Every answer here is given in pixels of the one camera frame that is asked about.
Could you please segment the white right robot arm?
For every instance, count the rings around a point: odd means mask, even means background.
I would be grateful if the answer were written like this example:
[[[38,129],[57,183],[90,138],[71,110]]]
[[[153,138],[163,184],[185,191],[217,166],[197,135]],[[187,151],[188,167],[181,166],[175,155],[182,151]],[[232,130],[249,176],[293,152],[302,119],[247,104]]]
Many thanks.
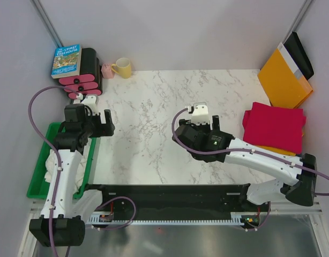
[[[181,119],[179,126],[171,130],[172,139],[197,161],[237,164],[273,177],[273,180],[260,184],[243,185],[238,197],[243,210],[249,211],[265,202],[282,199],[300,206],[313,206],[317,180],[313,173],[317,167],[315,156],[288,156],[260,150],[222,132],[216,117],[213,117],[212,125],[195,125]]]

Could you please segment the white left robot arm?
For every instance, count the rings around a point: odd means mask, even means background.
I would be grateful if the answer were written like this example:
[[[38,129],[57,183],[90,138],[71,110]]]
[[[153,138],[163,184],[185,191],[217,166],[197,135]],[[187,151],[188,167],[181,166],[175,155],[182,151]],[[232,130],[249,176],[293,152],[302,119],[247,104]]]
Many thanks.
[[[64,114],[65,121],[51,143],[55,163],[46,202],[40,217],[29,224],[32,235],[45,247],[81,245],[90,216],[111,203],[110,196],[98,190],[88,190],[73,202],[75,178],[88,140],[114,134],[110,110],[104,110],[104,123],[100,114],[82,103],[67,105]]]

